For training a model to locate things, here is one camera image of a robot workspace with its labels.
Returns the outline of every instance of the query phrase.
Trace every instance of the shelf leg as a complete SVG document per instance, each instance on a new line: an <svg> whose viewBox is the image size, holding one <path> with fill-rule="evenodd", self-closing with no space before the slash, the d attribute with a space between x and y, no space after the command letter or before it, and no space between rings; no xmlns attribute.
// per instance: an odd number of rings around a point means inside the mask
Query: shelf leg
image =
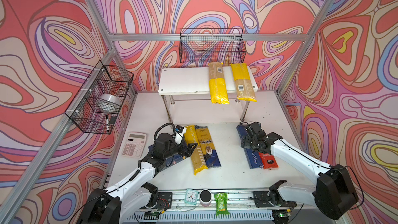
<svg viewBox="0 0 398 224"><path fill-rule="evenodd" d="M174 105L176 102L174 101L174 98L173 98L173 96L172 95L170 95L170 103L172 104L172 105Z"/></svg>
<svg viewBox="0 0 398 224"><path fill-rule="evenodd" d="M166 97L162 95L164 106L166 107L167 117L169 118L169 123L173 123L172 116L170 115L169 105L167 104Z"/></svg>
<svg viewBox="0 0 398 224"><path fill-rule="evenodd" d="M246 101L245 107L243 108L242 116L240 117L241 121L245 120L246 112L247 112L248 107L249 107L249 103L250 103L250 101Z"/></svg>

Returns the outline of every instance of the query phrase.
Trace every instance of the black lid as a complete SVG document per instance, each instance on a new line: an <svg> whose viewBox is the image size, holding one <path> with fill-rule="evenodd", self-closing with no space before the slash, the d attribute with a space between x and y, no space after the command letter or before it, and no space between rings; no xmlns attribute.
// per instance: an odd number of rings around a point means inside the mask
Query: black lid
<svg viewBox="0 0 398 224"><path fill-rule="evenodd" d="M202 202L209 202L211 200L211 193L207 189L200 192L200 199Z"/></svg>

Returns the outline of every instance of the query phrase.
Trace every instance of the green snack package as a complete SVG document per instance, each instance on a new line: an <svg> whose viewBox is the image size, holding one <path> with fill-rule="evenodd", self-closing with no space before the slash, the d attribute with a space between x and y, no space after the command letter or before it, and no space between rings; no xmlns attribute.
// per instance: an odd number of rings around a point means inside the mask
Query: green snack package
<svg viewBox="0 0 398 224"><path fill-rule="evenodd" d="M217 205L216 216L219 214L229 214L228 210L226 210L226 201L228 200L228 194L225 192L217 193L214 195L214 198L216 199Z"/></svg>

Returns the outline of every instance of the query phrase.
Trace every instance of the wall-mounted basket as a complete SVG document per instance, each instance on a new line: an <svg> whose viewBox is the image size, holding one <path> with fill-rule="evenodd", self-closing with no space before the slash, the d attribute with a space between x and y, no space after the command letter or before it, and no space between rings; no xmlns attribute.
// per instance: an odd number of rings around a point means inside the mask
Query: wall-mounted basket
<svg viewBox="0 0 398 224"><path fill-rule="evenodd" d="M82 101L65 114L82 132L111 134L133 77L134 74L124 68L102 64Z"/></svg>
<svg viewBox="0 0 398 224"><path fill-rule="evenodd" d="M241 28L181 28L180 62L205 67L210 62L242 63L246 46Z"/></svg>

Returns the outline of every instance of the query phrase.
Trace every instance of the calculator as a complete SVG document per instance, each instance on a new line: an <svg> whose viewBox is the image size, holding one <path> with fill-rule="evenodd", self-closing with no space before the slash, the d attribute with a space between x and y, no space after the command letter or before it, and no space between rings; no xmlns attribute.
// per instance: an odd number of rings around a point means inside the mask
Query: calculator
<svg viewBox="0 0 398 224"><path fill-rule="evenodd" d="M146 134L129 132L122 148L122 155L126 157L141 158L146 141Z"/></svg>

